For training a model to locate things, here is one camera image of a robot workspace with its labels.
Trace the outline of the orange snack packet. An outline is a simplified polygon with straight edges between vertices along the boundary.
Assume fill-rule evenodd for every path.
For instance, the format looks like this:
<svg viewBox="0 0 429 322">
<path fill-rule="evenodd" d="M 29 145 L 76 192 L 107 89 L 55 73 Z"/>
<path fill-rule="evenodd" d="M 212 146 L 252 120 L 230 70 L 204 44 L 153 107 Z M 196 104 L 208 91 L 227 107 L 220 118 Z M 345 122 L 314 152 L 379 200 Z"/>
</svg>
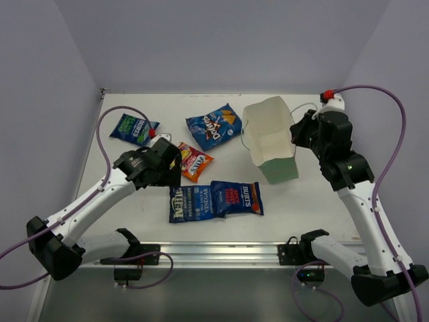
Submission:
<svg viewBox="0 0 429 322">
<path fill-rule="evenodd" d="M 200 175 L 214 158 L 184 142 L 180 142 L 178 148 L 182 155 L 180 166 L 182 176 L 192 182 L 198 182 Z"/>
</svg>

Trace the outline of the blue cookie snack packet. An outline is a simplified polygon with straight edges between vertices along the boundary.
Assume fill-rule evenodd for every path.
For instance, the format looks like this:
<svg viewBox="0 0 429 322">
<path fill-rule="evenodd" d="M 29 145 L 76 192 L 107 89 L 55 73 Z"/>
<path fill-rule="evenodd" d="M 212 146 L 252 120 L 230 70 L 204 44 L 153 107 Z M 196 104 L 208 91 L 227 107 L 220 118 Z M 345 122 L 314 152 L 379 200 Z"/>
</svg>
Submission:
<svg viewBox="0 0 429 322">
<path fill-rule="evenodd" d="M 239 135 L 242 121 L 227 103 L 206 115 L 186 118 L 186 125 L 196 143 L 206 152 Z"/>
</svg>

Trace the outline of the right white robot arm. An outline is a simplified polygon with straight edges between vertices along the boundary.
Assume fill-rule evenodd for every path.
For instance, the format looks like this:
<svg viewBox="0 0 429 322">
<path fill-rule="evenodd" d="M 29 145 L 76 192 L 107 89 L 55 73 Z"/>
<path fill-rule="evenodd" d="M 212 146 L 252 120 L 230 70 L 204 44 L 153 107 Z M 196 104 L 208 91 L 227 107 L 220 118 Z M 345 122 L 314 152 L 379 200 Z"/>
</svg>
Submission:
<svg viewBox="0 0 429 322">
<path fill-rule="evenodd" d="M 323 177 L 349 211 L 365 255 L 334 241 L 322 229 L 302 236 L 298 254 L 306 263 L 319 259 L 336 268 L 370 307 L 410 292 L 428 279 L 428 271 L 402 248 L 379 197 L 373 195 L 374 175 L 365 157 L 351 149 L 352 130 L 345 113 L 317 114 L 313 109 L 290 128 L 292 143 L 314 153 Z"/>
</svg>

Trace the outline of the green printed paper bag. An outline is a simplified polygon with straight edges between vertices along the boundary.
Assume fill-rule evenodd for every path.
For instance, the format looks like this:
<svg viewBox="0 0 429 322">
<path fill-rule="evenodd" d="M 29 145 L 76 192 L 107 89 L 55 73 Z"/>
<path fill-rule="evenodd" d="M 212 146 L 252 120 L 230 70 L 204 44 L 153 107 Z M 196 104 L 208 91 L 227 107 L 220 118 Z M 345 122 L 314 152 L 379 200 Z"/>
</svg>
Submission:
<svg viewBox="0 0 429 322">
<path fill-rule="evenodd" d="M 241 143 L 270 184 L 299 178 L 296 146 L 290 132 L 295 124 L 294 111 L 280 96 L 248 105 L 243 110 Z"/>
</svg>

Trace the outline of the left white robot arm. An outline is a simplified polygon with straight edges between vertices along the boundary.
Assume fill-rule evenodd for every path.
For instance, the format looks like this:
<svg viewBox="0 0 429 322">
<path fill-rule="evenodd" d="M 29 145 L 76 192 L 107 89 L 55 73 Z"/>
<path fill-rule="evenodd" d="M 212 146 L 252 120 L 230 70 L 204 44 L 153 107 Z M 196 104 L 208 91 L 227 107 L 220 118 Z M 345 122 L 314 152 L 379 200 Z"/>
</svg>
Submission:
<svg viewBox="0 0 429 322">
<path fill-rule="evenodd" d="M 139 240 L 125 228 L 84 239 L 87 229 L 110 208 L 148 186 L 180 186 L 180 149 L 166 138 L 123 153 L 107 178 L 63 211 L 26 225 L 29 250 L 54 280 L 70 276 L 81 264 L 95 260 L 136 263 L 143 250 Z"/>
</svg>

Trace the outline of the blue Burts crisps packet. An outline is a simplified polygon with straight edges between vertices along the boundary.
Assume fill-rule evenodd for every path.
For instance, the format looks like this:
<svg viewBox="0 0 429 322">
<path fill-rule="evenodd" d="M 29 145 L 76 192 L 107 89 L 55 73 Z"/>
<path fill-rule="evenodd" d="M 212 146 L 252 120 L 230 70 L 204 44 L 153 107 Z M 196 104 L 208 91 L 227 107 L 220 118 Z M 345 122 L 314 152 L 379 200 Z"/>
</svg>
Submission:
<svg viewBox="0 0 429 322">
<path fill-rule="evenodd" d="M 151 127 L 145 119 L 124 113 L 109 137 L 143 147 L 151 140 L 151 136 L 149 134 L 150 128 L 155 131 L 159 127 L 160 123 L 157 121 L 151 121 L 150 125 Z"/>
</svg>

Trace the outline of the blue white snack packet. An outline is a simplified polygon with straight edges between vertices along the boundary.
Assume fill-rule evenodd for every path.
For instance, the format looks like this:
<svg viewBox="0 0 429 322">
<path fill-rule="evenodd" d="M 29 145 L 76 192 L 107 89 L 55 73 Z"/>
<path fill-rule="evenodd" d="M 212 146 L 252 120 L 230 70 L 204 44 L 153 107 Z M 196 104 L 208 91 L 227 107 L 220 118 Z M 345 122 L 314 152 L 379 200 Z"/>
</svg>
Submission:
<svg viewBox="0 0 429 322">
<path fill-rule="evenodd" d="M 170 187 L 169 223 L 206 221 L 215 218 L 209 185 Z"/>
</svg>

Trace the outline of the dark blue red snack packet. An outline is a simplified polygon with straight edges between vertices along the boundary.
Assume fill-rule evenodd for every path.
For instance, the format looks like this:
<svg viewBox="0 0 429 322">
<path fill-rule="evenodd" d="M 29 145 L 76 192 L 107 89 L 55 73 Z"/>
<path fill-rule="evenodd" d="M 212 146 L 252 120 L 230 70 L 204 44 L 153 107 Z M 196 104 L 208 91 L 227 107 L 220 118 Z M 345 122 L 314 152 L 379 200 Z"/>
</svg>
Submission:
<svg viewBox="0 0 429 322">
<path fill-rule="evenodd" d="M 214 215 L 225 218 L 228 214 L 252 213 L 264 215 L 258 182 L 240 183 L 213 180 L 210 192 Z"/>
</svg>

